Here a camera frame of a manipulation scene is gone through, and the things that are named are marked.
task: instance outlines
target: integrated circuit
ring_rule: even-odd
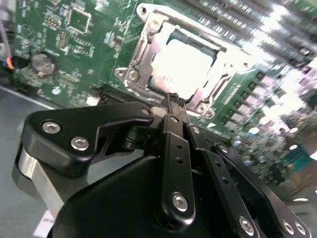
[[[71,30],[74,30],[80,34],[86,34],[88,32],[90,21],[91,14],[73,7],[69,11],[67,25]]]

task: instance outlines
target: metal socket frame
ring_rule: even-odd
[[[170,7],[141,3],[136,11],[145,25],[129,66],[117,68],[114,72],[115,76],[123,81],[126,87],[132,88],[144,97],[161,102],[164,95],[148,88],[148,80],[153,71],[151,63],[155,54],[166,46],[170,35],[178,31],[217,52],[216,61],[207,74],[210,80],[196,91],[186,105],[187,110],[197,117],[207,119],[214,117],[212,104],[237,71],[246,71],[253,66],[252,57],[236,45],[222,39],[213,30]],[[207,105],[204,110],[201,110],[201,104]]]

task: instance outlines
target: motherboard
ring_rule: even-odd
[[[150,106],[177,93],[193,124],[276,185],[313,159],[300,139],[317,127],[312,1],[18,0],[16,12],[29,61],[17,87],[63,107],[99,105],[108,88]]]

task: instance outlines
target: wire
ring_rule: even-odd
[[[5,30],[4,24],[1,20],[0,20],[0,35],[1,35],[2,41],[4,43],[5,49],[6,49],[6,56],[8,58],[11,58],[12,53],[11,53],[11,49],[10,49],[9,39],[8,39],[6,30]]]
[[[13,66],[13,63],[12,63],[12,58],[11,58],[11,57],[6,58],[6,64],[7,64],[7,66],[8,66],[9,69],[11,69],[11,70],[14,69],[14,66]]]

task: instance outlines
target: cpu socket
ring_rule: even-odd
[[[212,118],[212,104],[237,71],[253,66],[251,56],[167,6],[141,3],[137,13],[145,26],[129,66],[115,76],[158,103],[177,93],[189,113]]]

